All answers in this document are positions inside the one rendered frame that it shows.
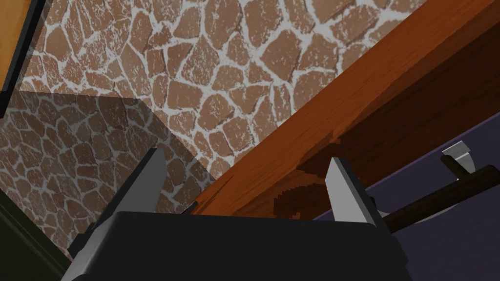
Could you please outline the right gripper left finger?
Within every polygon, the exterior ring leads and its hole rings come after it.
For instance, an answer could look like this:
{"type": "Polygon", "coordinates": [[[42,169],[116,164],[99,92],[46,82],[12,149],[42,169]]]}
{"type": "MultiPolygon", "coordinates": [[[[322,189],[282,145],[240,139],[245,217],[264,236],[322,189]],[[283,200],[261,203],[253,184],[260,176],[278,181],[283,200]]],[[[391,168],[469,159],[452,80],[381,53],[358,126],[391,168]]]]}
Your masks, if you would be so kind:
{"type": "Polygon", "coordinates": [[[164,150],[149,149],[105,207],[99,219],[92,224],[92,228],[97,228],[116,212],[153,212],[166,177],[164,150]]]}

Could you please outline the dark purple drawer front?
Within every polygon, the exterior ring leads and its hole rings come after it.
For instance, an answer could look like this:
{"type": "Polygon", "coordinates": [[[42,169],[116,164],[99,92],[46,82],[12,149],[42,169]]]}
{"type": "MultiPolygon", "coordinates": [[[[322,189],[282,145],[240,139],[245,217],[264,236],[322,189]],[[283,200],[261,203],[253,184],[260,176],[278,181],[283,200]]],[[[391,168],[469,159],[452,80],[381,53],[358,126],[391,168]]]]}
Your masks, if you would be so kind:
{"type": "MultiPolygon", "coordinates": [[[[500,170],[500,112],[368,188],[392,213],[455,181],[444,153],[474,172],[500,170]]],[[[396,232],[413,281],[500,281],[500,185],[396,232]]]]}

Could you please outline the brown wooden cupboard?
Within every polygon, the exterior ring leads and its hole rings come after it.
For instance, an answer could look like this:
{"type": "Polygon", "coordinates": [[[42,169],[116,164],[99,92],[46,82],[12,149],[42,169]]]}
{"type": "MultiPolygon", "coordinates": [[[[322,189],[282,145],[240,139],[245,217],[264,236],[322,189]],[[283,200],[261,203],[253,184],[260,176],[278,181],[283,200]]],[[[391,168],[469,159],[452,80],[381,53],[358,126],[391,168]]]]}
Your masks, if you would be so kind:
{"type": "Polygon", "coordinates": [[[332,157],[364,187],[500,111],[500,0],[427,0],[198,198],[196,215],[309,220],[332,157]]]}

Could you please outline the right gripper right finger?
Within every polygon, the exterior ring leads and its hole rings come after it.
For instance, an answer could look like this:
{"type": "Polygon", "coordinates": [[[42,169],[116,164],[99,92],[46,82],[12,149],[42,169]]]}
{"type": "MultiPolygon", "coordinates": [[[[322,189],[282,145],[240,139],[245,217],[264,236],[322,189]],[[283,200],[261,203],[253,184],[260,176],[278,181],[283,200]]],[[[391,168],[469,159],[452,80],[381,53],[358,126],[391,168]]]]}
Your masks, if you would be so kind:
{"type": "Polygon", "coordinates": [[[335,221],[369,223],[389,233],[374,200],[345,158],[331,158],[325,184],[335,221]]]}

